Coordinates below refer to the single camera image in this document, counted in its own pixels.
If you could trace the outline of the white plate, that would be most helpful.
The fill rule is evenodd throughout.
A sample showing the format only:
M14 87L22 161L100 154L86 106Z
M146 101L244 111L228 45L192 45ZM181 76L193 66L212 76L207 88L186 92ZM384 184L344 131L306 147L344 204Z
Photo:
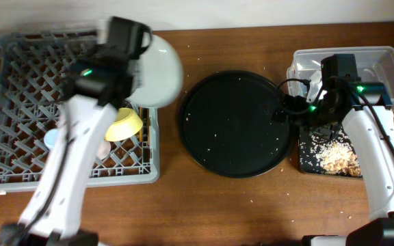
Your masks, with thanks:
M171 104L183 86L183 65L173 46L154 35L136 63L132 94L127 101L145 108Z

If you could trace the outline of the yellow bowl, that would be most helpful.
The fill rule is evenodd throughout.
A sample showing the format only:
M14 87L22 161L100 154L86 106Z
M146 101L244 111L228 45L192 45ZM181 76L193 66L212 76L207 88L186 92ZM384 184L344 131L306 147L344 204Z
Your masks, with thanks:
M122 141L134 136L143 127L143 121L138 114L130 108L118 110L114 123L107 129L106 141Z

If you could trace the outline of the pink cup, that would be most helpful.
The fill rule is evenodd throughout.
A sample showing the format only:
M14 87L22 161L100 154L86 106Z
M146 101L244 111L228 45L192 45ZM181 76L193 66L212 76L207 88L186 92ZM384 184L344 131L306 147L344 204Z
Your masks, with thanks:
M96 156L100 160L104 160L108 157L109 153L111 151L111 144L109 141L103 140L103 142L100 144Z

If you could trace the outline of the blue cup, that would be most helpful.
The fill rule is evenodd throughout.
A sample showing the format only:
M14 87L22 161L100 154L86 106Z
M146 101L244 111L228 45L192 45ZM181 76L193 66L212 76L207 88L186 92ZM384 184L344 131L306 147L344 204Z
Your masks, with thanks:
M49 150L54 148L59 132L58 128L53 128L45 133L43 142Z

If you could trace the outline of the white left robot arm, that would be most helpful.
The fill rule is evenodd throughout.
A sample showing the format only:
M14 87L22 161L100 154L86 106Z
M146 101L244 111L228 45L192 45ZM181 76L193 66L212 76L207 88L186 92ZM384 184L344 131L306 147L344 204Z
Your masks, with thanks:
M81 230L90 171L119 108L132 94L132 61L81 60L63 79L60 133L18 223L1 226L0 245L98 245Z

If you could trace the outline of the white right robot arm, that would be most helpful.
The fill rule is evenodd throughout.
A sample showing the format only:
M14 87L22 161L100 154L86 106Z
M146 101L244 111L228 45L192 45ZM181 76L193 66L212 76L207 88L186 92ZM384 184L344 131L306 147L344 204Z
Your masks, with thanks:
M394 113L385 85L364 82L353 54L321 61L321 89L313 102L275 89L276 119L313 130L340 123L349 137L365 182L369 223L347 236L309 235L303 245L394 245Z

